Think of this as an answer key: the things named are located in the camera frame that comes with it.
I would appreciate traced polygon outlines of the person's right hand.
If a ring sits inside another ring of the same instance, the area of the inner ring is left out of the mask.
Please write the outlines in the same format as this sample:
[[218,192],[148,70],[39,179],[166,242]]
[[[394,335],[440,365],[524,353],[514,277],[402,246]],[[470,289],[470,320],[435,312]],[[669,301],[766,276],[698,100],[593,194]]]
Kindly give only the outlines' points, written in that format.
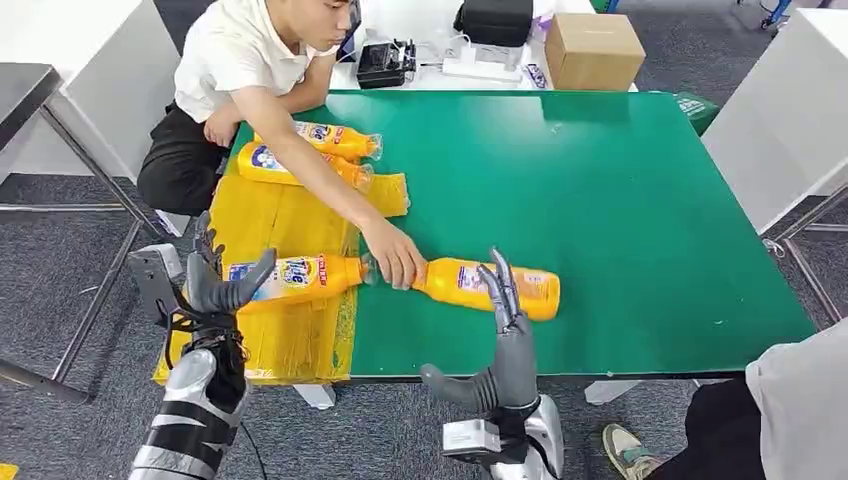
[[413,240],[385,218],[367,219],[358,228],[383,279],[394,289],[408,290],[426,274],[427,262]]

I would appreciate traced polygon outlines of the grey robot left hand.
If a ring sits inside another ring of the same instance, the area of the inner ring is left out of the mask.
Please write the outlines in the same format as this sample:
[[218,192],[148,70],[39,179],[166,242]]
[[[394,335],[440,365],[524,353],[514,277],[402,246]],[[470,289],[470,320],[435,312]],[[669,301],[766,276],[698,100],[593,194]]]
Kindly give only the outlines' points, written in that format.
[[201,313],[232,314],[247,305],[276,266],[277,253],[266,249],[247,275],[241,279],[223,280],[220,256],[225,247],[212,248],[216,231],[210,228],[209,211],[197,218],[194,250],[186,263],[186,293],[190,306]]

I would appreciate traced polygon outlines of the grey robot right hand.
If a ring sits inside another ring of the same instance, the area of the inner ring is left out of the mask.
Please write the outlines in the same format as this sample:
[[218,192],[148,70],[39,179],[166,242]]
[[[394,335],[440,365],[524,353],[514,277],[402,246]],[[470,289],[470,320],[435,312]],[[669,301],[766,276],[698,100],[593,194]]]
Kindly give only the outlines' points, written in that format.
[[539,397],[535,344],[530,321],[519,304],[513,272],[493,247],[495,267],[477,268],[494,307],[495,353],[492,363],[468,379],[445,376],[432,364],[420,367],[420,377],[435,397],[467,410],[520,410]]

